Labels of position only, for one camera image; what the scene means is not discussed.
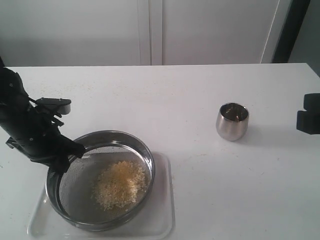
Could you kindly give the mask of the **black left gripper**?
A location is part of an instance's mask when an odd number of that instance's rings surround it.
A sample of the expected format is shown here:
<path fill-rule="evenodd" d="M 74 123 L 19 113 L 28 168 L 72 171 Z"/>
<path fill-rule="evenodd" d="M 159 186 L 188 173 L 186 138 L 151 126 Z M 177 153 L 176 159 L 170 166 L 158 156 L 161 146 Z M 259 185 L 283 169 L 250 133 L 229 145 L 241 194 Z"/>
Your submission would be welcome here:
<path fill-rule="evenodd" d="M 70 99 L 41 97 L 36 108 L 46 114 L 68 115 Z M 17 149 L 32 162 L 49 165 L 59 174 L 70 167 L 69 156 L 81 158 L 85 147 L 60 133 L 46 114 L 30 103 L 18 73 L 0 68 L 0 126 L 17 144 Z"/>

